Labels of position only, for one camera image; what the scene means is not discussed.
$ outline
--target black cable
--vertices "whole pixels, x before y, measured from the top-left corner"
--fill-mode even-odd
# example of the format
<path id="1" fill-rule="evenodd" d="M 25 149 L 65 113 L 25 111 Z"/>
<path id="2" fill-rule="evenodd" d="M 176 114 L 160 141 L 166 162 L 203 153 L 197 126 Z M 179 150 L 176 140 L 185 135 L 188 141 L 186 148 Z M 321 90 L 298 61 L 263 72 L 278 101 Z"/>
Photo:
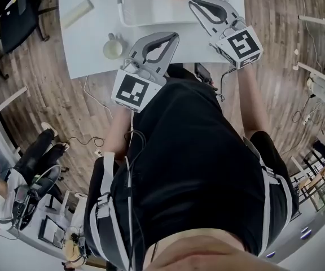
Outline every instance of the black cable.
<path id="1" fill-rule="evenodd" d="M 155 246 L 154 246 L 154 248 L 153 248 L 153 251 L 152 251 L 152 255 L 151 255 L 151 261 L 150 261 L 150 263 L 152 263 L 152 262 L 153 262 L 153 259 L 155 258 L 155 255 L 156 255 L 156 251 L 157 251 L 157 245 L 158 245 L 158 242 L 157 242 L 157 243 L 155 243 Z"/>
<path id="2" fill-rule="evenodd" d="M 8 171 L 9 169 L 13 169 L 14 167 L 4 169 L 3 171 L 0 172 L 0 174 L 4 173 L 5 171 Z"/>
<path id="3" fill-rule="evenodd" d="M 299 142 L 295 146 L 293 146 L 290 150 L 284 152 L 281 156 L 284 156 L 285 154 L 289 153 L 290 151 L 294 150 L 297 146 L 299 146 L 299 144 L 303 141 L 304 131 L 305 131 L 306 128 L 307 128 L 307 124 L 304 127 L 303 135 L 302 135 L 301 139 L 299 140 Z"/>
<path id="4" fill-rule="evenodd" d="M 84 145 L 84 146 L 88 145 L 92 140 L 94 140 L 94 144 L 96 145 L 96 147 L 102 147 L 102 146 L 104 145 L 104 143 L 105 143 L 105 139 L 103 139 L 103 138 L 99 138 L 99 137 L 92 137 L 92 138 L 90 138 L 90 140 L 89 140 L 88 142 L 86 142 L 86 143 L 81 142 L 77 137 L 70 137 L 70 138 L 67 140 L 67 143 L 69 143 L 69 141 L 70 141 L 71 139 L 73 139 L 73 138 L 76 139 L 80 144 L 82 144 L 82 145 Z M 101 140 L 101 141 L 102 141 L 102 144 L 101 144 L 101 145 L 98 145 L 98 144 L 96 143 L 97 140 Z"/>
<path id="5" fill-rule="evenodd" d="M 312 98 L 312 95 L 310 96 L 310 97 L 308 97 L 308 99 L 307 99 L 307 101 L 305 102 L 305 105 L 304 105 L 304 107 L 303 107 L 303 109 L 301 110 L 301 111 L 296 111 L 295 113 L 294 113 L 294 115 L 293 115 L 293 117 L 292 117 L 292 122 L 293 123 L 297 123 L 297 122 L 299 122 L 302 118 L 303 118 L 303 113 L 304 113 L 304 111 L 305 111 L 305 108 L 307 107 L 307 105 L 308 105 L 308 102 L 309 102 L 309 100 Z M 297 120 L 294 120 L 294 118 L 296 117 L 296 115 L 299 115 L 299 118 L 297 119 Z"/>
<path id="6" fill-rule="evenodd" d="M 10 240 L 10 241 L 14 241 L 14 240 L 17 240 L 17 239 L 20 238 L 20 231 L 19 231 L 19 229 L 17 229 L 17 232 L 18 232 L 18 236 L 17 236 L 16 238 L 14 238 L 14 239 L 7 238 L 7 237 L 5 237 L 5 236 L 3 236 L 3 235 L 0 235 L 0 237 L 5 238 L 5 239 L 8 239 L 8 240 Z"/>
<path id="7" fill-rule="evenodd" d="M 232 69 L 228 70 L 221 76 L 221 78 L 220 78 L 220 93 L 223 93 L 223 78 L 224 78 L 224 76 L 228 75 L 229 73 L 232 73 L 233 71 L 236 71 L 236 68 L 232 68 Z"/>
<path id="8" fill-rule="evenodd" d="M 143 152 L 143 150 L 145 149 L 145 146 L 146 146 L 146 137 L 145 135 L 140 132 L 139 130 L 132 130 L 130 132 L 127 132 L 125 135 L 129 134 L 129 133 L 135 133 L 139 136 L 139 138 L 141 139 L 142 141 L 142 149 L 138 152 L 138 154 L 136 155 L 136 157 L 133 159 L 133 161 L 131 162 L 130 166 L 129 166 L 129 169 L 127 171 L 127 182 L 129 181 L 129 174 L 130 174 L 130 179 L 131 179 L 131 187 L 130 187 L 130 197 L 131 197 L 131 208 L 132 208 L 132 211 L 133 211 L 133 214 L 135 216 L 135 218 L 137 219 L 137 223 L 138 223 L 138 226 L 139 226 L 139 230 L 141 232 L 141 238 L 142 238 L 142 242 L 143 242 L 143 252 L 145 253 L 145 238 L 144 238 L 144 233 L 142 231 L 142 228 L 141 228 L 141 224 L 140 224 L 140 221 L 136 215 L 136 212 L 135 212 L 135 209 L 134 209 L 134 204 L 133 204 L 133 169 L 134 169 L 134 165 L 135 165 L 135 162 L 136 160 L 140 157 L 141 153 Z M 129 268 L 128 268 L 128 271 L 130 271 L 131 269 L 131 264 L 132 264 L 132 259 L 133 259 L 133 253 L 134 253 L 134 250 L 135 250 L 135 239 L 134 239 L 134 236 L 132 237 L 131 239 L 131 251 L 130 251 L 130 254 L 129 254 Z"/>

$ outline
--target white cable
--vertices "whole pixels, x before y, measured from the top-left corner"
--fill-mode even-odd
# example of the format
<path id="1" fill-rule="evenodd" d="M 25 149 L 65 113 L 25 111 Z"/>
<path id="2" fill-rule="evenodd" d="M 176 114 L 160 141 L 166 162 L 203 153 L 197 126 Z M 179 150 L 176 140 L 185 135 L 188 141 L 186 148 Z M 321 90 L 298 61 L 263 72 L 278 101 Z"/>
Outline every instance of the white cable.
<path id="1" fill-rule="evenodd" d="M 309 115 L 311 116 L 312 114 L 314 114 L 316 111 L 319 111 L 322 108 L 322 102 L 319 101 L 315 104 L 313 110 L 309 113 Z"/>
<path id="2" fill-rule="evenodd" d="M 306 12 L 307 12 L 307 9 L 306 9 L 306 7 L 305 7 L 305 0 L 303 0 L 303 6 L 304 6 L 304 16 L 305 16 L 305 15 L 306 15 Z M 309 31 L 307 21 L 305 22 L 305 25 L 306 25 L 306 27 L 307 27 L 307 31 L 308 31 L 309 36 L 310 36 L 311 39 L 313 40 L 313 46 L 314 46 L 314 51 L 315 51 L 315 61 L 317 62 L 317 65 L 319 65 L 319 67 L 320 67 L 320 72 L 323 72 L 323 68 L 322 68 L 322 66 L 321 66 L 321 65 L 319 64 L 319 62 L 318 62 L 318 52 L 317 52 L 317 48 L 315 47 L 314 37 L 313 37 L 313 35 L 310 33 L 310 31 Z"/>
<path id="3" fill-rule="evenodd" d="M 109 114 L 111 115 L 111 118 L 113 118 L 112 114 L 111 114 L 111 110 L 103 103 L 100 103 L 98 99 L 96 99 L 94 96 L 92 96 L 91 94 L 89 94 L 87 91 L 86 91 L 86 84 L 87 84 L 87 79 L 89 78 L 88 75 L 86 75 L 86 80 L 85 80 L 85 85 L 84 85 L 84 92 L 92 99 L 94 99 L 99 105 L 101 105 L 103 108 L 106 108 L 109 112 Z"/>

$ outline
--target mug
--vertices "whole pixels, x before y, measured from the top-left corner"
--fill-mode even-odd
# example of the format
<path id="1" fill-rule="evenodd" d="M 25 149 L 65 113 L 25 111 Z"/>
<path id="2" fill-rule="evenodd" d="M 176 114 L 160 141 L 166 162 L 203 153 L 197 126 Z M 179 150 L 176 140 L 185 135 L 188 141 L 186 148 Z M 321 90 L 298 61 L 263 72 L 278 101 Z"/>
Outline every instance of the mug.
<path id="1" fill-rule="evenodd" d="M 108 59 L 117 59 L 124 53 L 124 42 L 113 33 L 108 35 L 109 41 L 104 45 L 103 52 Z"/>

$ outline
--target white table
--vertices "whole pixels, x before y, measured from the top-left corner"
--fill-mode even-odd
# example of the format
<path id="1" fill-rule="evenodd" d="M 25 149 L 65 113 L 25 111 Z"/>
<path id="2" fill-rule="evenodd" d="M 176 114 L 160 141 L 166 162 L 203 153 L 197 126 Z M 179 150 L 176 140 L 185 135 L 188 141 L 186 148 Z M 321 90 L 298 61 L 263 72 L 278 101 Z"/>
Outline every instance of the white table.
<path id="1" fill-rule="evenodd" d="M 60 17 L 84 0 L 59 0 Z M 90 0 L 94 9 L 67 29 L 62 29 L 63 45 L 70 78 L 119 69 L 135 42 L 146 35 L 173 31 L 180 43 L 172 63 L 227 62 L 209 46 L 209 35 L 199 23 L 160 24 L 125 28 L 120 23 L 117 0 Z M 245 17 L 244 0 L 228 0 Z M 108 34 L 121 34 L 129 47 L 120 59 L 109 60 L 103 55 Z"/>

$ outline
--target cable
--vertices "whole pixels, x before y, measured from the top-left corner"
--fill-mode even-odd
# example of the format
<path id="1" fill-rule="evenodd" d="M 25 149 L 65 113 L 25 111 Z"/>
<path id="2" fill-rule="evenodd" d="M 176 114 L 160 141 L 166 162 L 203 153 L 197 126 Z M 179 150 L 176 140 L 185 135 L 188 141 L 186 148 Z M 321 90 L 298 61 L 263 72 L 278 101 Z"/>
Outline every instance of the cable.
<path id="1" fill-rule="evenodd" d="M 225 101 L 225 97 L 221 93 L 217 93 L 217 97 L 220 97 L 220 101 L 221 102 L 224 102 Z"/>
<path id="2" fill-rule="evenodd" d="M 17 240 L 17 239 L 20 238 L 20 231 L 19 231 L 19 229 L 17 229 L 17 232 L 18 232 L 18 236 L 17 236 L 16 238 L 14 238 L 14 239 L 7 238 L 7 237 L 5 237 L 5 236 L 3 236 L 3 235 L 0 235 L 0 237 L 5 238 L 5 239 L 8 239 L 8 240 L 10 240 L 10 241 L 14 241 L 14 240 Z"/>
<path id="3" fill-rule="evenodd" d="M 88 145 L 92 140 L 94 140 L 94 144 L 96 145 L 96 147 L 102 147 L 102 146 L 104 145 L 104 143 L 105 143 L 105 139 L 104 139 L 104 138 L 99 138 L 99 137 L 92 137 L 92 138 L 90 138 L 89 141 L 86 142 L 86 143 L 81 142 L 77 137 L 70 137 L 70 138 L 67 140 L 67 143 L 69 143 L 69 141 L 70 141 L 71 139 L 73 139 L 73 138 L 76 139 L 80 144 L 82 144 L 82 145 L 84 145 L 84 146 Z M 98 144 L 96 143 L 97 140 L 101 140 L 101 141 L 102 141 L 102 144 L 101 144 L 101 145 L 98 145 Z"/>
<path id="4" fill-rule="evenodd" d="M 221 76 L 221 78 L 220 78 L 220 94 L 223 93 L 223 78 L 224 78 L 224 76 L 228 75 L 229 73 L 232 73 L 233 71 L 236 71 L 236 68 L 232 68 L 232 69 L 228 70 Z"/>
<path id="5" fill-rule="evenodd" d="M 305 15 L 306 15 L 306 12 L 307 12 L 307 9 L 306 9 L 306 6 L 305 6 L 305 0 L 303 0 L 303 6 L 304 6 L 304 16 L 305 16 Z M 322 66 L 321 66 L 321 65 L 319 64 L 319 62 L 318 62 L 318 52 L 317 52 L 317 48 L 315 47 L 314 37 L 313 37 L 313 35 L 310 33 L 310 31 L 309 31 L 307 21 L 305 22 L 305 25 L 306 25 L 306 27 L 307 27 L 307 31 L 308 31 L 309 36 L 310 36 L 311 39 L 313 40 L 313 46 L 314 46 L 314 51 L 315 51 L 315 61 L 317 62 L 317 65 L 319 65 L 319 67 L 320 67 L 320 72 L 323 72 L 323 68 L 322 68 Z"/>
<path id="6" fill-rule="evenodd" d="M 142 230 L 140 221 L 138 219 L 138 216 L 136 215 L 136 212 L 135 212 L 135 209 L 134 209 L 134 204 L 133 204 L 133 169 L 134 169 L 134 165 L 135 165 L 136 160 L 140 157 L 141 153 L 145 149 L 145 146 L 146 146 L 146 137 L 139 130 L 132 130 L 130 132 L 127 132 L 125 135 L 128 135 L 129 133 L 136 133 L 139 136 L 139 138 L 141 139 L 141 141 L 142 141 L 142 148 L 138 152 L 138 154 L 136 155 L 136 157 L 133 159 L 133 161 L 131 162 L 131 164 L 129 164 L 129 159 L 128 159 L 127 156 L 125 156 L 125 160 L 126 160 L 126 167 L 128 168 L 128 171 L 127 171 L 127 176 L 128 176 L 127 177 L 127 181 L 128 181 L 128 188 L 130 189 L 130 195 L 129 195 L 129 197 L 131 198 L 130 200 L 128 200 L 128 203 L 131 206 L 131 210 L 129 209 L 129 214 L 131 214 L 131 211 L 132 211 L 132 213 L 134 214 L 134 216 L 136 218 L 136 221 L 137 221 L 137 224 L 139 226 L 140 233 L 141 233 L 141 239 L 142 239 L 142 243 L 143 243 L 143 253 L 145 253 L 145 248 L 146 247 L 145 247 L 144 233 L 143 233 L 143 230 Z M 132 216 L 129 217 L 130 243 L 131 243 L 132 248 L 131 248 L 131 251 L 130 251 L 130 254 L 129 254 L 129 268 L 128 268 L 128 271 L 130 271 L 130 269 L 131 269 L 131 265 L 132 265 L 132 261 L 133 261 L 133 254 L 134 254 L 134 251 L 135 251 L 135 240 L 134 240 L 134 236 L 133 236 L 134 232 L 133 232 L 132 218 L 133 218 Z"/>
<path id="7" fill-rule="evenodd" d="M 303 107 L 303 109 L 302 109 L 301 111 L 296 111 L 296 112 L 294 113 L 294 115 L 293 115 L 293 117 L 292 117 L 292 122 L 293 122 L 293 123 L 296 124 L 297 122 L 299 122 L 299 121 L 303 118 L 303 113 L 304 113 L 305 108 L 306 108 L 306 106 L 308 105 L 308 102 L 309 102 L 310 99 L 311 99 L 311 97 L 308 97 L 308 99 L 307 99 L 307 101 L 305 102 L 304 107 Z M 294 118 L 296 117 L 297 114 L 299 114 L 299 118 L 298 118 L 298 120 L 294 120 Z"/>
<path id="8" fill-rule="evenodd" d="M 8 171 L 9 169 L 13 169 L 14 167 L 4 169 L 3 171 L 0 172 L 0 174 L 4 173 L 5 171 Z"/>
<path id="9" fill-rule="evenodd" d="M 154 259 L 154 257 L 155 257 L 155 255 L 156 255 L 156 251 L 157 251 L 157 246 L 159 245 L 159 243 L 157 242 L 157 243 L 155 243 L 155 246 L 154 246 L 154 248 L 153 248 L 153 251 L 152 251 L 152 255 L 151 255 L 151 261 L 150 261 L 150 263 L 152 263 L 153 262 L 153 259 Z"/>
<path id="10" fill-rule="evenodd" d="M 289 153 L 290 151 L 294 150 L 296 147 L 299 146 L 299 144 L 303 141 L 304 131 L 305 131 L 306 128 L 307 128 L 307 124 L 304 127 L 303 135 L 302 135 L 301 139 L 299 140 L 299 143 L 297 143 L 295 146 L 293 146 L 290 150 L 288 150 L 288 151 L 284 152 L 283 154 L 281 154 L 281 156 L 284 156 L 285 154 Z"/>
<path id="11" fill-rule="evenodd" d="M 87 79 L 89 78 L 89 76 L 88 75 L 86 75 L 86 80 L 85 80 L 85 85 L 84 85 L 84 92 L 90 97 L 90 98 L 92 98 L 93 100 L 95 100 L 99 105 L 101 105 L 103 108 L 105 108 L 105 109 L 107 109 L 108 110 L 108 112 L 109 112 L 109 114 L 111 115 L 111 118 L 113 119 L 113 116 L 112 116 L 112 114 L 111 114 L 111 110 L 105 105 L 105 104 L 103 104 L 103 103 L 100 103 L 100 101 L 96 98 L 96 97 L 94 97 L 94 96 L 92 96 L 90 93 L 88 93 L 87 91 L 86 91 L 86 84 L 87 84 Z"/>

